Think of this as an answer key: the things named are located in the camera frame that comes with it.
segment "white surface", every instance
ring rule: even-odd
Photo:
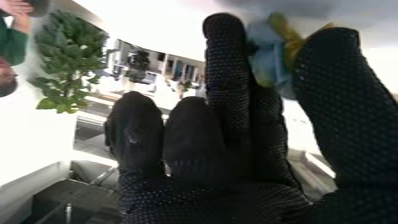
[[[119,36],[158,51],[202,59],[202,20],[215,12],[245,19],[284,12],[309,34],[327,22],[361,30],[364,46],[398,46],[396,0],[74,0],[99,15]]]
[[[32,19],[32,32],[41,25]],[[41,72],[37,58],[30,36],[27,61],[14,68],[19,88],[0,98],[0,223],[25,218],[14,213],[28,212],[34,194],[69,174],[76,116],[35,110],[41,94],[27,79]]]

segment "leaf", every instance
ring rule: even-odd
[[[62,114],[66,112],[66,110],[67,110],[67,106],[64,104],[60,104],[57,106],[57,114]]]
[[[50,46],[48,44],[39,44],[39,51],[44,57],[55,57],[59,50],[57,47]]]
[[[30,84],[43,90],[50,89],[50,86],[46,85],[46,83],[41,81],[39,78],[35,78],[34,80],[28,81]]]
[[[55,44],[60,47],[67,46],[67,38],[66,38],[66,35],[64,35],[64,24],[60,24],[60,28],[59,28],[59,31],[57,31]]]
[[[53,103],[50,98],[44,98],[39,102],[35,109],[37,110],[51,110],[51,109],[55,109],[55,107],[57,107],[57,104]]]
[[[90,93],[83,92],[83,91],[76,91],[74,95],[76,95],[78,98],[83,99],[90,95]]]
[[[99,79],[101,79],[101,76],[99,75],[96,75],[90,79],[87,79],[87,82],[90,83],[90,84],[99,84]]]
[[[53,99],[53,102],[59,101],[55,99],[57,99],[57,97],[62,96],[62,92],[60,91],[57,91],[55,89],[43,90],[43,94],[44,94],[46,97],[50,97]]]
[[[66,49],[66,55],[73,58],[73,59],[80,59],[82,58],[82,49],[78,47],[78,45],[71,45]]]
[[[69,108],[69,109],[66,110],[66,112],[67,112],[67,114],[74,114],[74,113],[78,112],[78,110],[74,110],[74,109]]]

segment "light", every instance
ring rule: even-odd
[[[117,167],[117,162],[112,159],[106,159],[106,158],[89,154],[87,152],[82,152],[76,150],[73,150],[73,152],[71,152],[71,160],[76,160],[76,161],[85,160],[85,161],[99,163],[110,167]]]

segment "ceiling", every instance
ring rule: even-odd
[[[309,34],[327,22],[362,32],[364,47],[398,47],[396,0],[74,0],[98,14],[112,32],[144,48],[202,60],[201,23],[215,12],[261,18],[284,12]]]

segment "window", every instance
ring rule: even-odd
[[[174,66],[174,61],[167,61],[167,68],[172,68],[172,66]]]
[[[165,61],[165,53],[158,53],[158,61]]]

